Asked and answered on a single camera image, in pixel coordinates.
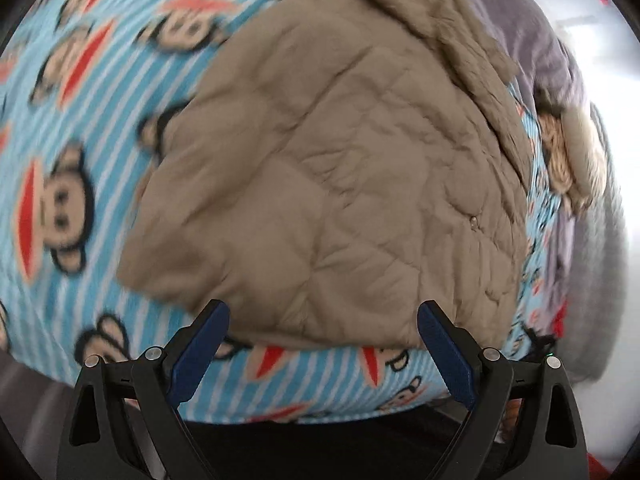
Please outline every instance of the monkey print blanket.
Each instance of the monkey print blanket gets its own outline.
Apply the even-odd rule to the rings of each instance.
[[[75,382],[90,354],[135,358],[190,318],[114,274],[158,139],[217,49],[279,0],[37,0],[0,58],[0,346]],[[530,137],[529,256],[503,350],[522,357],[540,306],[558,199]],[[227,340],[185,418],[337,422],[447,395],[428,352],[289,351]]]

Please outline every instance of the white wall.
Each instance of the white wall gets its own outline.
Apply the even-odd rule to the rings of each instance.
[[[628,300],[609,367],[574,389],[587,446],[613,469],[640,432],[640,43],[606,0],[536,1],[572,44],[603,115],[630,235]]]

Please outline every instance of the blue gripper pad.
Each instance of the blue gripper pad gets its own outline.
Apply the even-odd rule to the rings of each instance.
[[[229,307],[222,301],[216,301],[215,304],[209,303],[190,327],[180,329],[185,330],[191,340],[172,368],[171,387],[166,400],[174,408],[193,397],[226,335],[229,320]]]
[[[449,393],[471,411],[476,403],[474,373],[452,339],[455,330],[460,329],[453,326],[435,301],[425,301],[418,308],[418,332],[422,341],[436,363]]]

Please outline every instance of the brown jacket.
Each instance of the brown jacket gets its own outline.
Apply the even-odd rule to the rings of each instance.
[[[233,336],[419,348],[435,299],[500,346],[526,250],[513,63],[464,0],[285,0],[168,125],[118,277]]]

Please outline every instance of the silver screw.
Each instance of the silver screw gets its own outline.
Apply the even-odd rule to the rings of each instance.
[[[87,368],[93,368],[94,366],[97,366],[99,362],[100,356],[90,355],[87,359],[84,360],[84,366],[86,366]]]
[[[497,361],[500,359],[500,352],[498,352],[495,348],[485,348],[482,351],[482,355],[487,361]]]
[[[156,359],[159,359],[161,355],[162,355],[162,349],[157,346],[152,346],[145,352],[145,358],[149,359],[150,361],[155,361]]]
[[[560,362],[560,359],[558,359],[557,357],[551,355],[551,356],[546,358],[546,364],[548,364],[549,366],[551,366],[554,369],[558,369],[562,363]]]

